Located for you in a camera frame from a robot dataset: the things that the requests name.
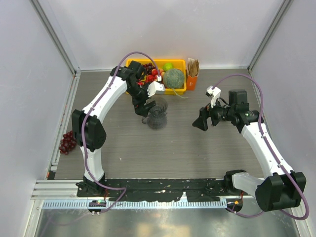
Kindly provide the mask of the grey transparent glass server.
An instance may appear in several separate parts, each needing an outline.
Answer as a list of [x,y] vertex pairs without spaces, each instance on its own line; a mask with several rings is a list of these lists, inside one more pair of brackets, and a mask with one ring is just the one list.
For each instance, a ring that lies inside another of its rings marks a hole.
[[165,114],[159,116],[148,115],[146,118],[142,118],[141,122],[151,129],[158,130],[166,127],[167,117]]

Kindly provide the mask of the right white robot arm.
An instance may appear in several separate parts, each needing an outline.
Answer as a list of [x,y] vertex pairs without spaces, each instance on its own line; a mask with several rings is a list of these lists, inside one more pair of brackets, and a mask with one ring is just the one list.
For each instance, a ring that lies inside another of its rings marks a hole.
[[279,153],[259,111],[250,109],[245,90],[230,90],[228,102],[220,93],[221,90],[213,86],[206,90],[211,102],[200,108],[193,126],[206,131],[208,119],[212,126],[229,121],[249,143],[264,176],[259,179],[244,170],[228,171],[224,176],[224,191],[230,195],[243,191],[253,196],[264,212],[298,207],[302,199],[300,193],[306,185],[305,175],[295,172]]

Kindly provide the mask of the grey transparent coffee dripper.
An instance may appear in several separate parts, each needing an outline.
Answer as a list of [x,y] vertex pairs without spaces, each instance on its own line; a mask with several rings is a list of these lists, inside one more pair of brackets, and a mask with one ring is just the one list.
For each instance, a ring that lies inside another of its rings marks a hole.
[[166,113],[168,103],[163,97],[152,97],[148,102],[155,102],[155,105],[149,110],[150,115],[159,117]]

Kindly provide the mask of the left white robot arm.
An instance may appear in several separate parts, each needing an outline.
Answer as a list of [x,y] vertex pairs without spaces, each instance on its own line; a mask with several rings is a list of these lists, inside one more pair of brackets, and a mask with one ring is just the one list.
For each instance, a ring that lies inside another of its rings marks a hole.
[[73,111],[72,129],[84,160],[83,180],[76,184],[78,197],[99,197],[105,193],[101,148],[107,134],[103,128],[103,120],[116,100],[127,92],[132,98],[135,113],[142,117],[147,117],[149,110],[155,106],[155,101],[148,103],[147,100],[154,95],[151,87],[157,83],[140,85],[145,74],[145,67],[136,61],[132,61],[127,67],[116,66],[97,96],[82,110]]

